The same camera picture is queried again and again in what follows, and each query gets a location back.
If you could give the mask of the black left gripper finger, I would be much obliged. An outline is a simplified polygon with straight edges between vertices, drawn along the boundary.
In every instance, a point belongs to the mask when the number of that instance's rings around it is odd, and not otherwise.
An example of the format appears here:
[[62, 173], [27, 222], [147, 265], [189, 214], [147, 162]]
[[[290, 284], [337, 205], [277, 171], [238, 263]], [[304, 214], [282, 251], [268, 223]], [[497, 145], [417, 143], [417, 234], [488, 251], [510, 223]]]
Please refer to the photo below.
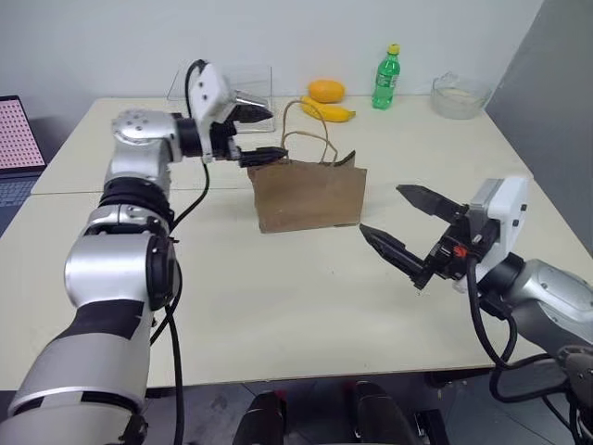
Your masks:
[[266, 99], [239, 90], [235, 91], [231, 120], [239, 123], [257, 123], [273, 117]]
[[287, 156], [288, 151], [278, 146], [263, 146], [240, 153], [238, 164], [241, 168], [252, 168], [271, 164]]

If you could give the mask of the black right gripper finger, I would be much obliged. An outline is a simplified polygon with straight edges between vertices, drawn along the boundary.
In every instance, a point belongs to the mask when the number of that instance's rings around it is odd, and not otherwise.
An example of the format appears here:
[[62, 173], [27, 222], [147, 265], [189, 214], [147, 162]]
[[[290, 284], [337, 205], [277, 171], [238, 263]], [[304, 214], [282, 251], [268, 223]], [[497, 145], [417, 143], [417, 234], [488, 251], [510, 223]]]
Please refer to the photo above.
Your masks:
[[416, 184], [399, 184], [397, 191], [417, 210], [453, 224], [468, 211], [468, 206], [458, 204], [437, 192]]
[[404, 243], [387, 232], [359, 225], [365, 241], [379, 254], [379, 256], [403, 272], [415, 285], [424, 285], [423, 260], [406, 249]]

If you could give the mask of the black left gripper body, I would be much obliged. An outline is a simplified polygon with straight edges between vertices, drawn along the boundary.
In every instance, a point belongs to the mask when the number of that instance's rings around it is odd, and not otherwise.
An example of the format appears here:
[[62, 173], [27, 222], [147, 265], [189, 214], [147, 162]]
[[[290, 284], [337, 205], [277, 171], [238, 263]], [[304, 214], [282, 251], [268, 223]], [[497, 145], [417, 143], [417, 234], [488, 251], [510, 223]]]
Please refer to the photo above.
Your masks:
[[234, 141], [234, 137], [237, 135], [234, 125], [237, 108], [237, 105], [229, 105], [209, 116], [210, 162], [214, 160], [238, 161], [240, 159], [241, 151]]

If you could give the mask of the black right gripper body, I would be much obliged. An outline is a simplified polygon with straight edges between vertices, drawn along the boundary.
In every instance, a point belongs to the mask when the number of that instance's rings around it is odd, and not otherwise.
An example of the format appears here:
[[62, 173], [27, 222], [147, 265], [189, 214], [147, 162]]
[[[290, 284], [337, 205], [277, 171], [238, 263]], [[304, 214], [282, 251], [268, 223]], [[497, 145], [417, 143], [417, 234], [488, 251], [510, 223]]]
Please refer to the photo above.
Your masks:
[[461, 280], [466, 274], [467, 260], [481, 261], [492, 248], [492, 221], [486, 222], [474, 234], [471, 229], [470, 207], [461, 205], [453, 213], [448, 229], [440, 236], [422, 262], [422, 268], [411, 281], [424, 288], [437, 275], [443, 279]]

